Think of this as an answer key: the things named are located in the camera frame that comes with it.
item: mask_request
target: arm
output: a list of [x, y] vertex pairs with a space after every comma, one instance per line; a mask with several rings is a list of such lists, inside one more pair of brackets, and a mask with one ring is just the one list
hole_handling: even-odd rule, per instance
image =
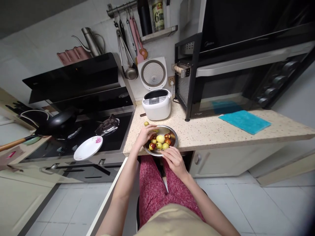
[[98, 235], [122, 235], [129, 197], [136, 177], [138, 153], [140, 148], [149, 140], [150, 136], [155, 133], [152, 132], [154, 129], [157, 129], [156, 125], [143, 127], [135, 144], [132, 146], [129, 157], [115, 186], [109, 209], [97, 231]]
[[187, 172], [180, 152], [176, 148], [170, 147], [162, 153], [164, 155], [163, 158], [168, 162], [170, 169], [186, 185], [194, 196], [207, 224], [222, 236], [240, 236], [231, 222], [229, 222], [220, 209], [211, 201], [195, 182], [193, 177]]

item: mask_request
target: white rice cooker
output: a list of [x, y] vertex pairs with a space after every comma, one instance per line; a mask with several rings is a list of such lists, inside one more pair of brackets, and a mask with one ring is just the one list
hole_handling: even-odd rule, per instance
[[144, 87], [150, 90], [142, 100], [148, 119], [166, 119], [171, 113], [171, 93], [163, 89], [167, 82], [165, 58], [145, 60], [138, 64], [138, 71]]

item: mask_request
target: white tile floor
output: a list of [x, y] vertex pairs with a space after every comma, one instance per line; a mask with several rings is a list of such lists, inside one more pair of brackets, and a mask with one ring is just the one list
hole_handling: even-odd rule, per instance
[[[238, 177], [197, 178], [197, 183], [241, 236], [300, 235], [315, 200], [315, 171], [261, 188]], [[27, 236], [85, 236], [111, 183], [63, 184]]]

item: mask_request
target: hand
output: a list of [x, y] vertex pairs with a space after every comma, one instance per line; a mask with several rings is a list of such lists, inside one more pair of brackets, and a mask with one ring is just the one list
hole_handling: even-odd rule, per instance
[[147, 125], [143, 127], [137, 137], [135, 144], [139, 145], [140, 147], [145, 145], [146, 142], [150, 139], [151, 135], [156, 133], [153, 131], [154, 129], [158, 129], [156, 128], [156, 126], [157, 125]]
[[183, 157], [177, 148], [170, 146], [170, 148], [161, 151], [163, 158], [167, 161], [170, 169], [176, 174], [176, 176], [184, 182], [189, 176], [188, 171], [186, 170]]

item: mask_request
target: red patterned pants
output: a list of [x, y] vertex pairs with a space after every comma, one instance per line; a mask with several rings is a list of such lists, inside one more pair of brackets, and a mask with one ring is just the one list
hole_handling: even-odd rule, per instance
[[167, 188], [151, 155], [141, 156], [140, 165], [140, 228], [163, 206], [175, 203], [187, 207], [204, 222], [205, 219], [189, 189], [163, 159]]

